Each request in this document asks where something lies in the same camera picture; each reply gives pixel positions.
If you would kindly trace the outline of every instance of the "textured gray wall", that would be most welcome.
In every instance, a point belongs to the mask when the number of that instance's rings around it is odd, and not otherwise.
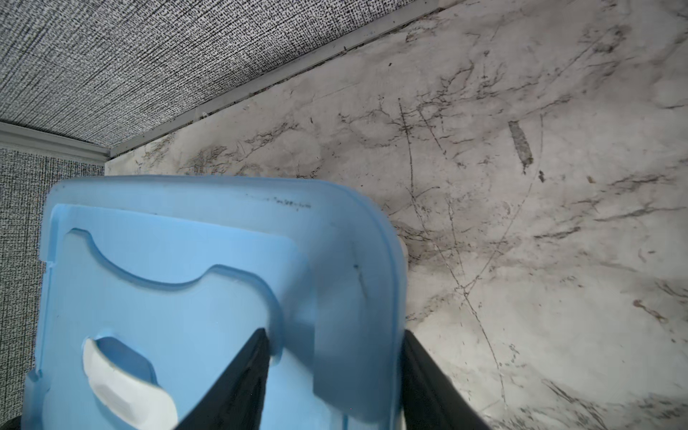
[[[33,363],[47,192],[62,179],[102,174],[101,166],[0,148],[0,425],[21,413],[24,377]]]
[[[0,120],[112,147],[411,0],[9,0]]]

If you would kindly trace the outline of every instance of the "gray metal trim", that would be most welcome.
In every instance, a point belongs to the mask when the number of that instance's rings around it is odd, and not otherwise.
[[[382,18],[376,19],[370,24],[356,29],[350,33],[345,34],[339,39],[323,45],[316,50],[313,50],[306,55],[286,63],[271,72],[268,72],[256,79],[251,80],[239,87],[236,87],[221,96],[203,103],[202,105],[184,112],[176,118],[163,122],[161,125],[146,131],[136,137],[133,137],[124,142],[118,143],[110,150],[112,158],[136,149],[152,140],[161,138],[168,133],[178,130],[192,122],[203,119],[209,114],[214,114],[220,109],[234,105],[242,100],[245,100],[254,94],[271,87],[274,84],[280,83],[283,80],[289,79],[294,75],[304,72],[311,67],[314,67],[324,61],[327,61],[339,54],[346,52],[354,47],[358,47],[364,43],[370,42],[379,36],[382,36],[392,30],[406,25],[411,21],[424,17],[425,15],[435,12],[448,6],[450,3],[455,3],[447,0],[416,0],[400,9],[389,13]]]
[[[92,143],[6,122],[0,122],[0,147],[100,166],[109,160],[110,153],[108,148]]]

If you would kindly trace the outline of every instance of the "white marble table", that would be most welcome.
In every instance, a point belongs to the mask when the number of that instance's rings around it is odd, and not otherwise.
[[[688,424],[688,5],[467,0],[109,162],[318,178],[496,429]]]

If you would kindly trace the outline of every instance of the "white handle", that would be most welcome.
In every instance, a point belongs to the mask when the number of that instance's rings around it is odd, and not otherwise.
[[[160,387],[115,366],[86,339],[84,372],[96,397],[122,421],[137,430],[171,430],[178,423],[174,400]]]

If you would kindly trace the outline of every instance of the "blue plastic lid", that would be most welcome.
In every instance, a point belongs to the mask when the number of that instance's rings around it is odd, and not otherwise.
[[[262,429],[391,429],[398,419],[404,257],[385,215],[348,188],[68,180],[45,204],[40,258],[23,428],[130,428],[89,386],[88,338],[165,390],[181,420],[258,327],[272,354]]]

